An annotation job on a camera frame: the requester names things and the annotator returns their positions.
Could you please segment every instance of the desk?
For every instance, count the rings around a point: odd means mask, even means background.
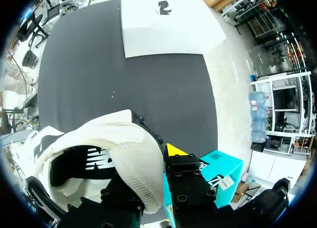
[[[201,157],[217,149],[217,118],[202,55],[125,58],[120,0],[62,17],[48,38],[38,83],[41,126],[68,132],[123,109],[143,115],[164,142]],[[142,224],[165,219],[160,209]]]

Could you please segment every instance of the white cabinet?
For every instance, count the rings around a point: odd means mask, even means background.
[[[249,174],[276,183],[282,178],[295,185],[306,163],[305,155],[281,155],[271,152],[252,152]]]
[[[276,156],[257,151],[252,152],[249,174],[267,180]]]
[[[276,183],[282,178],[287,178],[291,182],[291,187],[293,187],[301,175],[305,163],[305,160],[277,156],[267,181]]]

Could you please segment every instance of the office chair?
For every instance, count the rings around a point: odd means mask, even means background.
[[[32,38],[29,41],[28,46],[32,47],[33,41],[35,39],[35,37],[40,36],[42,37],[42,40],[35,46],[36,48],[39,47],[39,45],[44,42],[49,35],[40,27],[40,21],[42,19],[43,15],[40,14],[37,17],[35,17],[35,14],[32,13],[29,18],[22,24],[22,26],[20,27],[18,34],[17,34],[17,38],[21,41],[24,42],[26,41],[31,34]]]

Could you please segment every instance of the white box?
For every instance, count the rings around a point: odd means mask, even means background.
[[[166,1],[169,15],[160,14]],[[125,57],[204,54],[226,39],[203,0],[121,0]]]

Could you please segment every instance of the white sneaker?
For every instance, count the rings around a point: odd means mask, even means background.
[[[35,75],[33,78],[32,78],[32,82],[30,85],[34,85],[39,79],[39,76]]]

